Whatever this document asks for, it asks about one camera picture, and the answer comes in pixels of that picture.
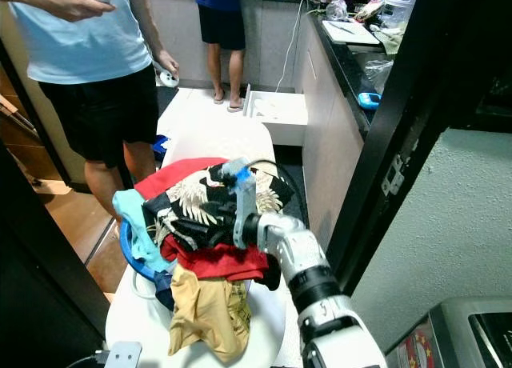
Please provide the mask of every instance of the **person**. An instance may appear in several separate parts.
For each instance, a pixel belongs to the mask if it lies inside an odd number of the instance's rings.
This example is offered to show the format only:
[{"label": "person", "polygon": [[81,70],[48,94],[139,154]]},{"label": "person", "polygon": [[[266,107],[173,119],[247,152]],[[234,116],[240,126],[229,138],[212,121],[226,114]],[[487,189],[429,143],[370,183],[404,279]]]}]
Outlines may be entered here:
[{"label": "person", "polygon": [[243,109],[240,84],[243,75],[246,37],[240,0],[195,0],[199,8],[202,40],[208,44],[208,71],[214,84],[214,102],[222,104],[221,48],[231,50],[229,112]]},{"label": "person", "polygon": [[160,41],[149,0],[4,1],[26,43],[29,78],[54,105],[71,149],[85,158],[90,191],[120,223],[112,205],[123,189],[119,162],[124,158],[138,181],[155,172],[152,61],[173,76],[179,69]]}]

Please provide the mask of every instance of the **cutting board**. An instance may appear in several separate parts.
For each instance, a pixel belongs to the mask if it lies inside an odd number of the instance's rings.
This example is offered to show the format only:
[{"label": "cutting board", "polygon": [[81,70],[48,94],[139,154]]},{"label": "cutting board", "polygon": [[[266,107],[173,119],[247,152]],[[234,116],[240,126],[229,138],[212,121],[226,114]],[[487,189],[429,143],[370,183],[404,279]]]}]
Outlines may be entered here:
[{"label": "cutting board", "polygon": [[[346,30],[349,30],[350,32],[353,32],[354,34],[350,34],[344,30],[340,30],[339,28],[336,28],[332,24],[342,26]],[[353,42],[353,43],[359,43],[359,44],[375,44],[378,45],[380,43],[379,40],[375,38],[369,32],[366,30],[366,28],[359,24],[358,22],[328,22],[323,21],[323,28],[326,30],[327,34],[329,35],[330,39],[333,42]]]}]

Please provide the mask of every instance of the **black shorts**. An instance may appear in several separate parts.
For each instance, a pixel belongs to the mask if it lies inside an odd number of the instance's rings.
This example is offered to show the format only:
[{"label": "black shorts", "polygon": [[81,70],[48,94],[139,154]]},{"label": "black shorts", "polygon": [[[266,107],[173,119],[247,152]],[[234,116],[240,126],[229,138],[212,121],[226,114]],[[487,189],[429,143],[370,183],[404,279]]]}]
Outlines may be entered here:
[{"label": "black shorts", "polygon": [[39,83],[54,105],[72,150],[117,166],[123,142],[153,144],[158,122],[154,69],[76,85]]},{"label": "black shorts", "polygon": [[225,50],[244,50],[246,34],[243,29],[243,17],[240,10],[214,10],[199,5],[201,37],[209,44],[220,44]]}]

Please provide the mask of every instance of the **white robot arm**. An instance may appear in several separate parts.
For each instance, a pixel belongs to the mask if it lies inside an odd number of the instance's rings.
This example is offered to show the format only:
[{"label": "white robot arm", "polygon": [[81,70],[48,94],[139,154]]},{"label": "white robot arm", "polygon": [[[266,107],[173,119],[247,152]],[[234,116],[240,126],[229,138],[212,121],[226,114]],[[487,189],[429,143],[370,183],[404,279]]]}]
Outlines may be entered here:
[{"label": "white robot arm", "polygon": [[243,249],[256,244],[279,261],[298,312],[304,367],[386,368],[382,352],[340,291],[313,233],[291,216],[256,213],[255,182],[247,164],[239,159],[222,167],[237,194],[234,244]]}]

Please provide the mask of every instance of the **ironing board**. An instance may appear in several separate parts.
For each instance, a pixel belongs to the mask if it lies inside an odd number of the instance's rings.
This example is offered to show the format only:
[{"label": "ironing board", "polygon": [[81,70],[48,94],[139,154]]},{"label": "ironing board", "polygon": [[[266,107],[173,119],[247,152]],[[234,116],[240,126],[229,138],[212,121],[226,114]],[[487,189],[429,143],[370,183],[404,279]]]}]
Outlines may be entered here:
[{"label": "ironing board", "polygon": [[[268,130],[260,122],[248,118],[219,115],[198,118],[195,114],[181,118],[173,126],[172,141],[162,166],[183,158],[247,157],[249,160],[274,160]],[[275,174],[272,165],[261,169]],[[286,316],[286,285],[283,280],[275,292],[252,282],[248,303],[252,312],[250,336],[243,355],[230,364],[223,364],[203,342],[182,348],[173,356],[167,352],[170,344],[171,314],[156,299],[144,299],[132,289],[133,269],[128,266],[122,276],[106,319],[106,344],[117,341],[137,341],[142,344],[139,368],[266,368],[278,356]],[[138,291],[150,294],[154,287],[138,276]]]}]

